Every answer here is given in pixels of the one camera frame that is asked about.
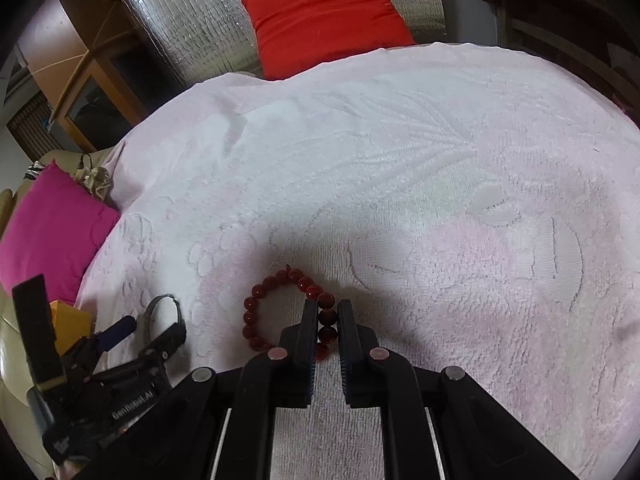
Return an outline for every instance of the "bead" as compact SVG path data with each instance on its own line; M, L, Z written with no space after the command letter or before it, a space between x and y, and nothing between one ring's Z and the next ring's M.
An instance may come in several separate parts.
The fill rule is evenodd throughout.
M323 326L331 326L338 321L338 313L332 308L324 308L318 314L318 321Z
M322 287L320 285L311 285L306 290L306 296L310 300L317 300L318 296L320 296L320 294L322 294Z
M306 292L306 290L313 284L314 280L312 280L310 277L302 276L302 278L298 280L298 289L300 290L300 292Z
M258 300L261 300L267 295L267 291L261 285L254 285L254 288L251 289L251 295Z
M262 286L265 290L276 290L280 284L273 276L267 276L262 280Z
M316 362L324 361L329 357L329 347L324 343L316 343Z
M288 277L291 283L297 283L300 278L305 275L300 269L291 269L289 271Z
M288 273L289 271L285 269L276 272L276 280L280 285L286 285L287 283L289 283L289 277L287 275Z
M335 304L334 295L330 292L323 292L320 294L317 301L320 308L331 308Z
M325 344L334 343L338 339L338 332L332 326L323 326L318 330L318 339Z
M259 335L256 337L252 337L249 339L249 348L256 352L262 351L262 346L264 345L264 339L262 339Z
M242 337L245 339L251 339L252 337L256 337L258 335L258 330L255 325L246 325L242 329Z
M258 313L257 312L245 312L244 316L242 316L242 319L244 320L244 323L247 325L255 325L255 323L258 321Z
M255 310L256 308L258 308L258 300L256 300L255 298L246 298L244 300L244 307L247 310Z

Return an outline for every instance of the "metal screw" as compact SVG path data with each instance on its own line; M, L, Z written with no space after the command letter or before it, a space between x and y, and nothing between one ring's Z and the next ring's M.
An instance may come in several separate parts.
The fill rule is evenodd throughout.
M389 357L389 350L382 348L382 346L376 346L369 351L369 356L374 361L384 361Z
M451 381L459 381L465 376L465 371L459 366L447 366L444 373Z
M269 356L269 359L271 359L272 361L280 361L284 359L286 356L288 356L289 352L287 352L286 348L283 348L281 346L276 346L275 348L272 348L271 350L269 350L267 352L267 355Z
M197 383L206 383L211 377L213 373L208 368L196 368L193 372L191 372L191 379L196 381Z

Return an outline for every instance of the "grey panel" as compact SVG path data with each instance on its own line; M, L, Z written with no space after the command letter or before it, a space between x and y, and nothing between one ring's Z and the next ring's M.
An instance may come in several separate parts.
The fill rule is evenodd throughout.
M419 43L444 38L441 0L392 0ZM138 27L184 86L226 73L260 74L241 0L127 0Z

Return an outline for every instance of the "beige leather sofa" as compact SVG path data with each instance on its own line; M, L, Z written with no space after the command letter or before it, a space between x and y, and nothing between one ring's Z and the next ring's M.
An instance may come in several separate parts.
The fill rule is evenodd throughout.
M92 153L93 165L100 166L110 151ZM55 150L47 153L40 161L47 164L54 159L62 170L73 173L80 161L80 154ZM32 183L31 180L23 181L15 195L10 189L0 192L0 237L12 211ZM40 435L27 406L25 395L32 386L14 304L0 286L0 419L31 470L38 478L44 479L54 476L53 465L42 447ZM4 480L1 469L0 465L0 478Z

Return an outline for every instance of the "magenta pillow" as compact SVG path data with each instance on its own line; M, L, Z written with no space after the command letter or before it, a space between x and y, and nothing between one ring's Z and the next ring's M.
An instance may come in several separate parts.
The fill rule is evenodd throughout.
M76 302L82 276L120 218L117 211L49 164L16 206L0 240L7 294L44 274L49 301Z

